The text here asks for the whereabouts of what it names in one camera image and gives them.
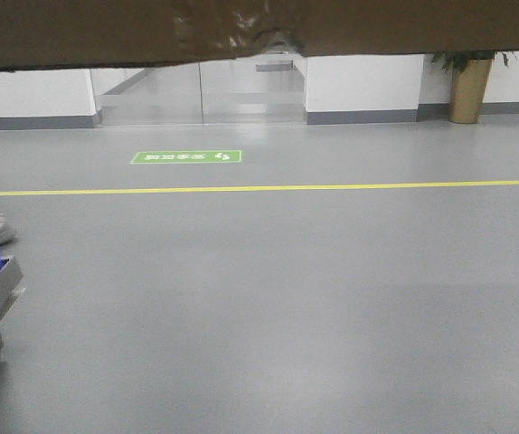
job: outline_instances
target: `white wall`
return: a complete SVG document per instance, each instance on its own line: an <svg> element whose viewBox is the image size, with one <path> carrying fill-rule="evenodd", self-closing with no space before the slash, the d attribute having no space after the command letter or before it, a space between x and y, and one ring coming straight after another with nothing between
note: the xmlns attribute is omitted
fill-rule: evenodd
<svg viewBox="0 0 519 434"><path fill-rule="evenodd" d="M307 60L308 112L417 109L423 55Z"/></svg>
<svg viewBox="0 0 519 434"><path fill-rule="evenodd" d="M424 61L420 103L448 103L452 73L445 73L442 63L431 64L431 55ZM516 58L509 54L509 67L503 64L503 56L496 56L486 86L485 102L519 102L519 52Z"/></svg>
<svg viewBox="0 0 519 434"><path fill-rule="evenodd" d="M95 113L89 70L0 72L0 118Z"/></svg>
<svg viewBox="0 0 519 434"><path fill-rule="evenodd" d="M106 68L104 70L90 70L95 95L102 95L108 92L123 81L129 80L134 75L137 75L143 69L144 68Z"/></svg>

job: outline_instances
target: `tan plant pot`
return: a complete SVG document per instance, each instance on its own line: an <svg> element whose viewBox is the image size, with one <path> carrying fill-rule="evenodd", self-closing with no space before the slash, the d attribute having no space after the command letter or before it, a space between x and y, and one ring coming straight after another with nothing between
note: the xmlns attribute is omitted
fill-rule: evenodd
<svg viewBox="0 0 519 434"><path fill-rule="evenodd" d="M483 105L492 59L468 61L467 68L454 71L448 119L458 124L476 124Z"/></svg>

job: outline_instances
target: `green floor sign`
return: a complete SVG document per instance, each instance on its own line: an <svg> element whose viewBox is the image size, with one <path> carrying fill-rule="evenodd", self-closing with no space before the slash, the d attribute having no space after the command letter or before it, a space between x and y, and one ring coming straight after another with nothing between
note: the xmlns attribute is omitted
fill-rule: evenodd
<svg viewBox="0 0 519 434"><path fill-rule="evenodd" d="M241 154L241 151L148 151L137 152L131 164L241 163Z"/></svg>

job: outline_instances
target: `gray epoxy floor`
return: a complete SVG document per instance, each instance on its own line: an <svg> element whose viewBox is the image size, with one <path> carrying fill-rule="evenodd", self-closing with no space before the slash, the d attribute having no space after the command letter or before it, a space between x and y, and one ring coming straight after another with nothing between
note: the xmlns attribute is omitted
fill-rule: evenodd
<svg viewBox="0 0 519 434"><path fill-rule="evenodd" d="M129 165L242 149L233 165ZM0 190L519 179L519 117L0 132ZM519 433L519 186L0 198L0 434Z"/></svg>

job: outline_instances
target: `gray baseboard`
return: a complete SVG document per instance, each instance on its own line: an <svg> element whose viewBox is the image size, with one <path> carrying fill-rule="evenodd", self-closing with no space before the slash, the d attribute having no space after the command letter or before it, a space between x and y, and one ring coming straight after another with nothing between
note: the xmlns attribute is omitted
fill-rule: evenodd
<svg viewBox="0 0 519 434"><path fill-rule="evenodd" d="M519 115L519 102L487 102L481 109L483 115Z"/></svg>
<svg viewBox="0 0 519 434"><path fill-rule="evenodd" d="M482 115L519 115L519 102L487 102L481 108ZM417 120L446 118L448 104L419 104Z"/></svg>
<svg viewBox="0 0 519 434"><path fill-rule="evenodd" d="M312 111L307 112L308 125L372 124L414 122L417 110Z"/></svg>
<svg viewBox="0 0 519 434"><path fill-rule="evenodd" d="M73 129L94 128L99 116L45 116L36 118L0 118L3 129Z"/></svg>
<svg viewBox="0 0 519 434"><path fill-rule="evenodd" d="M133 77L128 78L127 80L123 81L122 83L119 83L117 86L115 86L113 89L106 91L103 95L120 95L125 90L131 88L132 86L135 86L137 83L139 83L142 79L144 79L147 74L151 70L149 68L144 68L141 72L138 72Z"/></svg>

